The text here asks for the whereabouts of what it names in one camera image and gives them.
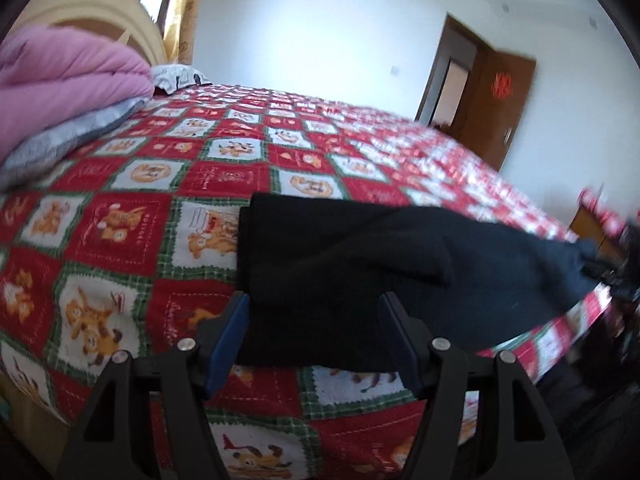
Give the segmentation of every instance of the red paper decoration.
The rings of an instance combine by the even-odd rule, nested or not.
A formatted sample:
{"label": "red paper decoration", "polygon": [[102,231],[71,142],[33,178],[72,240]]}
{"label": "red paper decoration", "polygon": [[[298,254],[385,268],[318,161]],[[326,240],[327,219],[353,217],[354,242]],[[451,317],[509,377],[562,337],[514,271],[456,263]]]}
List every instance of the red paper decoration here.
{"label": "red paper decoration", "polygon": [[511,88],[511,74],[498,72],[495,75],[494,84],[491,86],[496,99],[506,99],[513,93]]}

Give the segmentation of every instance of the yellow headboard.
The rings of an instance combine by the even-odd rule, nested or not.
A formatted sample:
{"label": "yellow headboard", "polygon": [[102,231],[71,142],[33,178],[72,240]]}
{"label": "yellow headboard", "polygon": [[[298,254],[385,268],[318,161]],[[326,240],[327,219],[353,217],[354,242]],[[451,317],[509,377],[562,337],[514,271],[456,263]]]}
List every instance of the yellow headboard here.
{"label": "yellow headboard", "polygon": [[137,0],[31,0],[12,30],[28,23],[69,25],[121,41],[149,64],[166,64],[162,36]]}

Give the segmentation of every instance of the patterned pillowcase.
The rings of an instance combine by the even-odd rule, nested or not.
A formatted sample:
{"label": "patterned pillowcase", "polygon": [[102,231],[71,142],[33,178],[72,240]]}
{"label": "patterned pillowcase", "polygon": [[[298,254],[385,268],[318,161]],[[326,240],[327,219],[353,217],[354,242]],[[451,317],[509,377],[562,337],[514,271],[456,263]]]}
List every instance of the patterned pillowcase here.
{"label": "patterned pillowcase", "polygon": [[26,139],[0,165],[0,191],[43,175],[67,153],[116,129],[147,101],[147,97],[125,99]]}
{"label": "patterned pillowcase", "polygon": [[157,65],[151,67],[151,74],[154,85],[169,95],[187,86],[211,84],[200,70],[188,65]]}

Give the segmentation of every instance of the door handle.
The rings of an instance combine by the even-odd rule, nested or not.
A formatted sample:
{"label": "door handle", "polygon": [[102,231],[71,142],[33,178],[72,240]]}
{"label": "door handle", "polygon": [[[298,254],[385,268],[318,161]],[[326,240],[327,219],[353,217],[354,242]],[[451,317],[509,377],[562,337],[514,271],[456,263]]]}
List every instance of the door handle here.
{"label": "door handle", "polygon": [[509,140],[511,139],[511,134],[513,133],[513,128],[509,128],[505,133],[504,133],[504,145],[506,146],[509,143]]}

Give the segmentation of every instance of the floor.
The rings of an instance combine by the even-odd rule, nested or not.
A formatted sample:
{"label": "floor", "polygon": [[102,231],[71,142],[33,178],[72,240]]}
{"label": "floor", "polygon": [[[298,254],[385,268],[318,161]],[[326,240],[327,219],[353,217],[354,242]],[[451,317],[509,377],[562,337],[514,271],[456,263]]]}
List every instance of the floor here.
{"label": "floor", "polygon": [[0,478],[6,480],[52,480],[26,448],[0,424]]}

